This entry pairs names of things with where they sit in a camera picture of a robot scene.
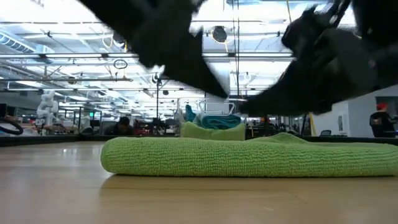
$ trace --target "red cap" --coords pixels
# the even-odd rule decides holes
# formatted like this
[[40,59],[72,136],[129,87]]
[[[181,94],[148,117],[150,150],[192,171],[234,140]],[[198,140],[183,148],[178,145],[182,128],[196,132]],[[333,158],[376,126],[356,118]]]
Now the red cap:
[[376,107],[377,107],[377,110],[383,110],[383,109],[386,109],[387,108],[387,103],[379,103]]

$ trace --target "white robot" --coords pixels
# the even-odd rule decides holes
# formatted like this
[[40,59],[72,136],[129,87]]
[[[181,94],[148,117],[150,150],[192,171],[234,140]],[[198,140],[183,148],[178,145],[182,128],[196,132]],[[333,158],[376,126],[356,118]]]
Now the white robot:
[[54,119],[58,121],[58,119],[53,115],[54,113],[58,113],[58,102],[54,101],[54,96],[55,91],[44,91],[44,94],[41,96],[42,101],[36,111],[36,126],[52,126]]
[[89,115],[86,115],[86,116],[83,116],[83,117],[81,117],[81,120],[80,120],[80,129],[81,130],[84,130],[84,129],[86,129],[86,128],[91,128],[91,126],[90,126],[90,116]]

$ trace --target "wooden floor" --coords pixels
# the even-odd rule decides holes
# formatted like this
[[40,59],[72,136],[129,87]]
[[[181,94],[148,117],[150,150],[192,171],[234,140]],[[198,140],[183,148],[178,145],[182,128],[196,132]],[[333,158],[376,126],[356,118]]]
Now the wooden floor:
[[398,179],[112,176],[103,142],[0,148],[0,223],[388,224]]

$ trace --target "microfiber towel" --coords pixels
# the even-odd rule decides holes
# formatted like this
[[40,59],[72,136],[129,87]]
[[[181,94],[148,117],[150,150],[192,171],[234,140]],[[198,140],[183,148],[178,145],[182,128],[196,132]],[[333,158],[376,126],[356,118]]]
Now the microfiber towel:
[[239,124],[227,130],[205,129],[191,122],[181,123],[180,136],[182,138],[196,138],[207,140],[244,141],[246,126]]
[[115,174],[176,177],[366,177],[396,175],[398,147],[314,144],[289,134],[248,141],[115,138],[101,152]]
[[192,111],[192,107],[185,105],[185,121],[193,122],[196,116],[197,114]]
[[241,123],[241,117],[230,114],[228,116],[205,115],[203,113],[195,114],[190,105],[185,107],[186,121],[190,121],[199,127],[206,129],[225,130],[235,128]]

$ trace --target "person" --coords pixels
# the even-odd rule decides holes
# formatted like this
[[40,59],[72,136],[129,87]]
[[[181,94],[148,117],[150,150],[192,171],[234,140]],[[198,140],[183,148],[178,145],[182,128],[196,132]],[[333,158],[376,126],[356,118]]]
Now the person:
[[390,117],[390,115],[387,113],[387,103],[379,103],[376,108],[377,112],[373,113],[369,120],[374,137],[394,138],[396,136],[394,124],[397,122],[398,117]]
[[106,128],[105,135],[130,136],[134,135],[134,128],[128,117],[121,117],[117,124]]

